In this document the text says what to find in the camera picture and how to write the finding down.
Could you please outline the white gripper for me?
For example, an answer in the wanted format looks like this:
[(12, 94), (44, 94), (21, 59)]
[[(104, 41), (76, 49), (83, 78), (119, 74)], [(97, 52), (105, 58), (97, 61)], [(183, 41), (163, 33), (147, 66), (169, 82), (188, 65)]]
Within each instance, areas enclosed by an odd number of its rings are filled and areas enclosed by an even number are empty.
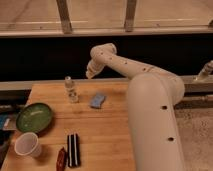
[(95, 75), (98, 75), (104, 69), (104, 67), (104, 64), (98, 63), (95, 60), (90, 60), (86, 71), (87, 79), (92, 79)]

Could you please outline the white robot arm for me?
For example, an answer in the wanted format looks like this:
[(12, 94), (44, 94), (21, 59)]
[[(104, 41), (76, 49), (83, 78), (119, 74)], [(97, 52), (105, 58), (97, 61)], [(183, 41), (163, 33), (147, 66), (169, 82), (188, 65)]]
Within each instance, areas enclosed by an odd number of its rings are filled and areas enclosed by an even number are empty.
[(129, 128), (136, 171), (186, 171), (174, 106), (185, 93), (183, 80), (154, 65), (117, 54), (112, 43), (90, 51), (86, 77), (105, 67), (127, 77)]

